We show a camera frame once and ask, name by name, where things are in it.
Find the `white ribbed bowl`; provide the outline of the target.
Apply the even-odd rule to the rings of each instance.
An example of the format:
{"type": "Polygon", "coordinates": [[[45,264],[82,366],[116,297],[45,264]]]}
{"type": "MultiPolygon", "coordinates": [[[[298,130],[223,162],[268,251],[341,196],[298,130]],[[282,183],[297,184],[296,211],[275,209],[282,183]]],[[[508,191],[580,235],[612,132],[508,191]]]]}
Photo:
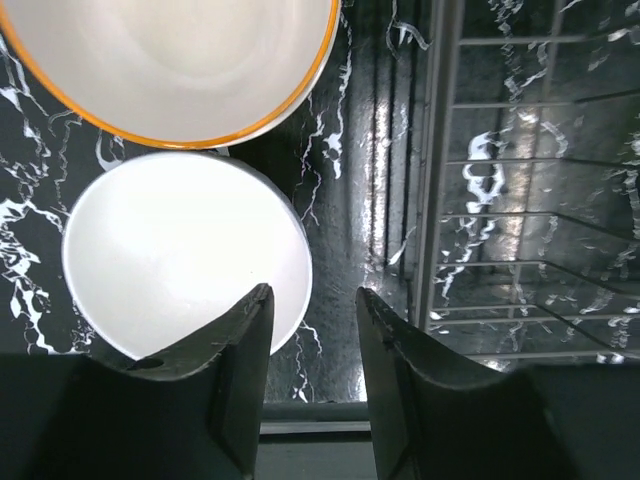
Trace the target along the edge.
{"type": "Polygon", "coordinates": [[[241,161],[163,151],[100,175],[79,196],[61,247],[81,315],[139,360],[226,313],[254,286],[274,293],[273,350],[308,309],[312,255],[289,199],[241,161]]]}

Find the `black wire dish rack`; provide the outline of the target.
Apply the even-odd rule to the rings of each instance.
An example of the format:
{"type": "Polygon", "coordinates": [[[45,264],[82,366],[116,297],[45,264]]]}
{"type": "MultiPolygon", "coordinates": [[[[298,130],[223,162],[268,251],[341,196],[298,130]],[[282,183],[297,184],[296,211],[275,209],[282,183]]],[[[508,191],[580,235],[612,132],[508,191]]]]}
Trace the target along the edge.
{"type": "Polygon", "coordinates": [[[639,5],[432,5],[413,323],[503,370],[639,359],[639,5]]]}

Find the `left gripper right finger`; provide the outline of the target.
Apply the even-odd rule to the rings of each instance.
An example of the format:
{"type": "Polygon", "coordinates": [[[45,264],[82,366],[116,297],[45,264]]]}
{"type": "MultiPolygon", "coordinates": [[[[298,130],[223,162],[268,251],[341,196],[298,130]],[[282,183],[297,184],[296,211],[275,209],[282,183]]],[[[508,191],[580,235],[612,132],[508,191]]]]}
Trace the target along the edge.
{"type": "Polygon", "coordinates": [[[636,365],[501,373],[356,293],[376,471],[382,479],[635,479],[636,365]]]}

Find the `striped white bowl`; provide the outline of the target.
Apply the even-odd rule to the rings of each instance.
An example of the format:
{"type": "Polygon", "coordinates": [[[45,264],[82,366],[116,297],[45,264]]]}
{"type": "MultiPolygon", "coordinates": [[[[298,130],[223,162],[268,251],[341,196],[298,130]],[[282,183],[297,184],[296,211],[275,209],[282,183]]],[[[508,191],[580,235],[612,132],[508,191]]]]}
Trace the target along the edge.
{"type": "Polygon", "coordinates": [[[62,104],[158,148],[278,126],[325,68],[337,1],[5,1],[1,29],[62,104]]]}

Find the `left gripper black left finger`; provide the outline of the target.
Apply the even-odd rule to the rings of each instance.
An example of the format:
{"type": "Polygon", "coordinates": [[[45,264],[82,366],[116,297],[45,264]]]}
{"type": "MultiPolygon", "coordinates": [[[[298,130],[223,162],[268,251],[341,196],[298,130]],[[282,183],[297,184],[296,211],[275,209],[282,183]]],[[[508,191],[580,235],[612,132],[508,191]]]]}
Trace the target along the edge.
{"type": "Polygon", "coordinates": [[[259,284],[141,360],[1,359],[5,479],[250,479],[274,320],[259,284]]]}

